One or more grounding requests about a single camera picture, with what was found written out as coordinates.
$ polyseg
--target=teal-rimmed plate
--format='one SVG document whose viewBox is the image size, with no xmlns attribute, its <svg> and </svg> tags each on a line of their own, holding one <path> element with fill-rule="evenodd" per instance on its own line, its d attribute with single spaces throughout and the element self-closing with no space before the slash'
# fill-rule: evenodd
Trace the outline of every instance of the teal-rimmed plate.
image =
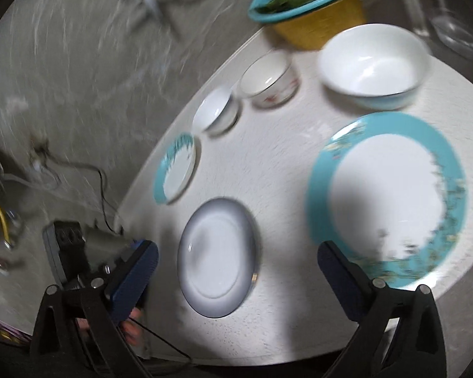
<svg viewBox="0 0 473 378">
<path fill-rule="evenodd" d="M 381 112 L 324 146 L 306 210 L 316 243 L 333 240 L 370 278 L 399 288 L 445 260 L 466 203 L 464 172 L 445 137 L 411 115 Z"/>
<path fill-rule="evenodd" d="M 154 200 L 165 204 L 175 200 L 186 188 L 196 161 L 195 139 L 180 134 L 168 147 L 154 179 Z"/>
</svg>

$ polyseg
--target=yellow container with blue rim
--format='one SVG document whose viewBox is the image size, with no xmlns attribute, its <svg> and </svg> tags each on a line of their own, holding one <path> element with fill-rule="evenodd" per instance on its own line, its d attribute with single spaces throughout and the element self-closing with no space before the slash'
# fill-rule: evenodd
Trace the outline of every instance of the yellow container with blue rim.
<svg viewBox="0 0 473 378">
<path fill-rule="evenodd" d="M 360 0 L 315 0 L 292 10 L 261 14 L 256 8 L 270 0 L 253 0 L 251 20 L 270 25 L 295 47 L 319 50 L 339 32 L 366 23 Z"/>
</svg>

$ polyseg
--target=teal plate rim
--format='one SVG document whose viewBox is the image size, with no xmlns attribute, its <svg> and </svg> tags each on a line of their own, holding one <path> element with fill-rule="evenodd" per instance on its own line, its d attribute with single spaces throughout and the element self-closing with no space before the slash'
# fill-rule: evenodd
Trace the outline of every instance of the teal plate rim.
<svg viewBox="0 0 473 378">
<path fill-rule="evenodd" d="M 297 17 L 299 15 L 305 14 L 309 11 L 315 10 L 316 8 L 320 8 L 324 5 L 328 5 L 329 3 L 335 0 L 315 0 L 311 3 L 302 5 L 301 7 L 293 8 L 292 10 L 277 12 L 273 14 L 261 14 L 256 11 L 257 7 L 261 7 L 267 4 L 270 0 L 253 0 L 250 7 L 248 8 L 247 15 L 248 17 L 255 22 L 261 23 L 271 23 L 271 22 L 280 22 L 284 20 L 290 20 L 291 18 Z"/>
<path fill-rule="evenodd" d="M 328 192 L 338 164 L 354 145 L 367 138 L 396 134 L 413 139 L 431 152 L 443 174 L 445 214 L 428 243 L 403 260 L 375 261 L 352 251 L 339 236 L 328 207 Z M 447 139 L 427 122 L 401 112 L 363 116 L 336 133 L 324 146 L 309 179 L 306 212 L 312 240 L 334 241 L 343 254 L 371 279 L 380 277 L 399 288 L 422 279 L 447 257 L 456 245 L 465 218 L 467 188 L 463 168 Z"/>
<path fill-rule="evenodd" d="M 175 155 L 180 150 L 180 148 L 185 145 L 195 146 L 194 137 L 191 134 L 188 134 L 187 132 L 183 132 L 172 141 L 172 143 L 166 150 L 165 155 L 161 159 L 161 162 L 159 163 L 159 167 L 156 170 L 156 176 L 154 178 L 153 187 L 154 200 L 156 200 L 156 203 L 158 204 L 165 204 L 168 202 L 168 198 L 166 197 L 163 189 L 166 174 L 168 173 L 168 170 L 172 165 Z"/>
</svg>

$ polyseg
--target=gray-rimmed plate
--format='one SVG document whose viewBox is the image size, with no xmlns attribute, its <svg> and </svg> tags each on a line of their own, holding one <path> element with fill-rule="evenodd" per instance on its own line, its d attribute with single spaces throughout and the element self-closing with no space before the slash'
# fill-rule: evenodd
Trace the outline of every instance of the gray-rimmed plate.
<svg viewBox="0 0 473 378">
<path fill-rule="evenodd" d="M 180 287 L 199 314 L 234 312 L 256 280 L 256 232 L 246 208 L 232 199 L 209 200 L 185 226 L 177 256 Z"/>
</svg>

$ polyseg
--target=yellow cable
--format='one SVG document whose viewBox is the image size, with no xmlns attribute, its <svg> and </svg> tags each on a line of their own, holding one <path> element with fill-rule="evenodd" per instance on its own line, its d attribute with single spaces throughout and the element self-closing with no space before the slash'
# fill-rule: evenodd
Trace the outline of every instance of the yellow cable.
<svg viewBox="0 0 473 378">
<path fill-rule="evenodd" d="M 9 229 L 7 228 L 7 221 L 5 220 L 5 215 L 3 214 L 3 211 L 1 208 L 0 208 L 0 222 L 2 224 L 3 238 L 5 239 L 7 244 L 10 244 Z"/>
</svg>

